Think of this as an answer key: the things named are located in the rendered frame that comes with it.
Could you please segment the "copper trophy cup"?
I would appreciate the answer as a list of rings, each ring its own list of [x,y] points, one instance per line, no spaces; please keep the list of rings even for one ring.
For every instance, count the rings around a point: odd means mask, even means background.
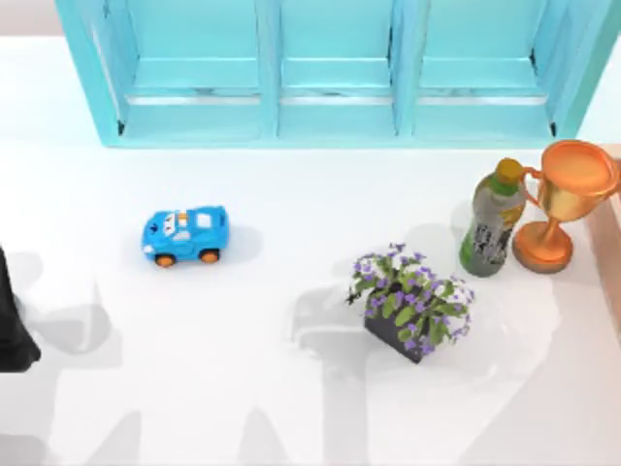
[[[595,144],[562,140],[543,151],[538,170],[526,168],[522,177],[539,181],[537,195],[527,199],[547,220],[521,226],[513,237],[513,253],[535,273],[558,273],[569,265],[573,254],[572,239],[561,224],[588,216],[621,189],[621,168]]]

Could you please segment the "light blue rack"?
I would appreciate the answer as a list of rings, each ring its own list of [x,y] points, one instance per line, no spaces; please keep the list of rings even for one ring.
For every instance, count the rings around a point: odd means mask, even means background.
[[[538,148],[576,136],[621,0],[54,0],[101,142]]]

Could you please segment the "green bottle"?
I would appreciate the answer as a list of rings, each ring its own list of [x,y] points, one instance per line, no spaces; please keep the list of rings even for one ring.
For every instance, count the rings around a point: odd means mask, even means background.
[[[503,158],[474,191],[473,219],[459,251],[471,275],[491,277],[506,262],[508,241],[526,207],[523,170],[517,160]]]

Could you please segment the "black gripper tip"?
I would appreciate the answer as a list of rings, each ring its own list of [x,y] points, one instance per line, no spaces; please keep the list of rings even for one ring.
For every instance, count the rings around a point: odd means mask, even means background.
[[[0,373],[24,373],[42,353],[23,324],[4,250],[0,247]]]

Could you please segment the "purple flower plant pot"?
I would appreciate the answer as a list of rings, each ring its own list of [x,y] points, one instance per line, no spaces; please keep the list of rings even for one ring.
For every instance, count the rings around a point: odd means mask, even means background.
[[[364,326],[414,364],[442,344],[456,344],[472,325],[474,292],[460,278],[441,278],[426,256],[392,243],[358,257],[345,302],[364,301]]]

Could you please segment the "blue toy car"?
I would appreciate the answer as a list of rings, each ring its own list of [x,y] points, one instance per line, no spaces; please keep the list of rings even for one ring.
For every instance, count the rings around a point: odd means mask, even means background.
[[[158,211],[143,229],[141,247],[145,257],[162,268],[181,261],[215,263],[227,248],[229,235],[223,206]]]

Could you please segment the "salmon-coloured box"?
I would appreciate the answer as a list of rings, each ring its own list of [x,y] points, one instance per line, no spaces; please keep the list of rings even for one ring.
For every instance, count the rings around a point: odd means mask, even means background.
[[[612,324],[621,341],[621,182],[588,216],[587,227]]]

